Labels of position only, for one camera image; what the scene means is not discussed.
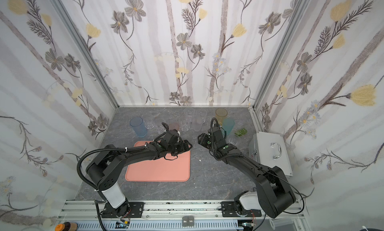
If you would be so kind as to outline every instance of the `gray marble tabletop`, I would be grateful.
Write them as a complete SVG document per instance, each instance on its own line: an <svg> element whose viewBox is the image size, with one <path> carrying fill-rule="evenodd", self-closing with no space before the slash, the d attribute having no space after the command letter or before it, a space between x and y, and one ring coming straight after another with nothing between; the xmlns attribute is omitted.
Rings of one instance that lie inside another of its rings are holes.
<svg viewBox="0 0 384 231"><path fill-rule="evenodd" d="M245 190L252 190L253 182L238 169L216 161L204 147L197 143L197 136L207 133L210 119L215 116L216 108L205 108L207 121L199 132L191 128L181 132L181 137L192 145L190 154L190 177L185 182L129 182L125 180L127 167L121 172L118 184L128 200L228 200ZM226 108L228 117L235 120L233 131L246 128L248 133L241 136L237 145L243 154L248 153L248 143L256 132L247 108ZM183 107L175 108L118 108L105 134L100 147L113 144L116 147L133 147L137 141L153 140L158 136L155 128L149 129L146 137L137 137L129 126L136 116L151 113L155 118L163 118L166 123L179 120ZM99 195L89 185L82 184L75 200L99 199Z"/></svg>

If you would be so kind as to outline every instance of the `wall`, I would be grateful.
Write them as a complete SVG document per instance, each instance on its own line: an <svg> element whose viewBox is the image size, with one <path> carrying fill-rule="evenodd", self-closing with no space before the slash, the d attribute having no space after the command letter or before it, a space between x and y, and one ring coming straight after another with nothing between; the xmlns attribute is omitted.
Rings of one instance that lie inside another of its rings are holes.
<svg viewBox="0 0 384 231"><path fill-rule="evenodd" d="M251 105L298 0L62 0L120 105Z"/></svg>
<svg viewBox="0 0 384 231"><path fill-rule="evenodd" d="M312 0L257 108L313 231L384 227L384 0Z"/></svg>
<svg viewBox="0 0 384 231"><path fill-rule="evenodd" d="M49 0L0 0L0 226L51 230L112 118Z"/></svg>

